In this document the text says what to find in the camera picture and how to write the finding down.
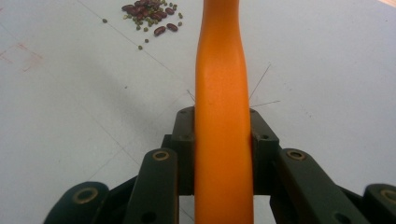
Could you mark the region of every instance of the orange rod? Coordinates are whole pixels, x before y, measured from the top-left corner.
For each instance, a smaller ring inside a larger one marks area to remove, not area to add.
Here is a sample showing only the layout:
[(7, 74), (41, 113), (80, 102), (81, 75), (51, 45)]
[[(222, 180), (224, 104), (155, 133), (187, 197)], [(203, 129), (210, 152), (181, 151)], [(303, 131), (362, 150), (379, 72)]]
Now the orange rod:
[(238, 0), (205, 0), (196, 61), (195, 223), (253, 223), (253, 175)]

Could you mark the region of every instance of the red bean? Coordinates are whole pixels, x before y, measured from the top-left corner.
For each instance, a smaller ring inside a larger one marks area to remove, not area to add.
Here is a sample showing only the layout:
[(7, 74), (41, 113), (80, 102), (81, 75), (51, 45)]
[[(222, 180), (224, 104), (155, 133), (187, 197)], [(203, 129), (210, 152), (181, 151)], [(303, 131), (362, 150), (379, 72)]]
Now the red bean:
[(168, 15), (173, 15), (173, 14), (175, 14), (175, 11), (174, 11), (172, 8), (170, 8), (170, 7), (167, 7), (167, 8), (165, 9), (165, 12), (168, 13)]
[(143, 6), (141, 1), (136, 1), (136, 2), (134, 2), (134, 5), (135, 5), (136, 7)]
[(149, 11), (147, 9), (144, 9), (142, 11), (143, 17), (147, 17), (149, 15)]
[(127, 8), (127, 9), (126, 9), (126, 12), (127, 12), (128, 14), (133, 15), (133, 16), (136, 16), (136, 15), (138, 14), (138, 12), (137, 12), (137, 10), (136, 10), (135, 7)]
[(155, 29), (154, 35), (159, 36), (159, 35), (163, 34), (163, 32), (165, 32), (165, 30), (166, 30), (166, 28), (164, 26), (160, 26), (157, 29)]
[(126, 11), (128, 8), (133, 8), (134, 7), (134, 5), (126, 5), (126, 6), (123, 6), (121, 9), (122, 9), (122, 11)]
[(173, 32), (176, 32), (176, 31), (178, 30), (177, 26), (175, 26), (175, 25), (172, 24), (172, 23), (166, 24), (166, 27), (168, 27), (168, 29), (171, 30), (171, 31), (173, 31)]
[(161, 12), (161, 11), (158, 11), (158, 12), (156, 12), (156, 14), (158, 14), (159, 16), (161, 16), (161, 18), (166, 18), (167, 16), (168, 16), (168, 14), (166, 14), (166, 12)]
[(139, 21), (143, 20), (143, 14), (141, 14), (141, 13), (137, 14), (136, 19)]
[(155, 14), (155, 13), (151, 14), (150, 17), (157, 21), (161, 21), (163, 19), (160, 15)]
[(139, 12), (139, 13), (142, 12), (144, 9), (146, 9), (146, 8), (145, 7), (137, 7), (136, 8), (137, 12)]

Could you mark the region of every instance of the screw hole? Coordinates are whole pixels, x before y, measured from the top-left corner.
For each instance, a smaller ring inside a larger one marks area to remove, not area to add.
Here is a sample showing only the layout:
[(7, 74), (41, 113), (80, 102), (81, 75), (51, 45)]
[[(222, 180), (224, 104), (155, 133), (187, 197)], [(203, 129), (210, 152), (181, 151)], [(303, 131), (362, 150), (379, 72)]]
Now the screw hole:
[(78, 204), (88, 203), (95, 199), (98, 193), (96, 188), (80, 189), (73, 195), (73, 202)]
[(152, 155), (156, 161), (164, 161), (169, 158), (169, 153), (166, 151), (157, 151)]
[(297, 150), (289, 150), (287, 151), (287, 154), (290, 158), (296, 160), (296, 161), (303, 161), (305, 160), (305, 154), (303, 152), (297, 151)]
[(383, 189), (381, 190), (381, 195), (391, 203), (396, 203), (396, 191)]
[(341, 213), (335, 213), (334, 218), (335, 218), (335, 220), (337, 220), (339, 223), (342, 223), (342, 224), (352, 223), (350, 221), (349, 217), (347, 217), (346, 215), (341, 214)]
[(157, 215), (153, 212), (147, 212), (141, 217), (143, 223), (152, 223), (155, 219), (157, 219)]

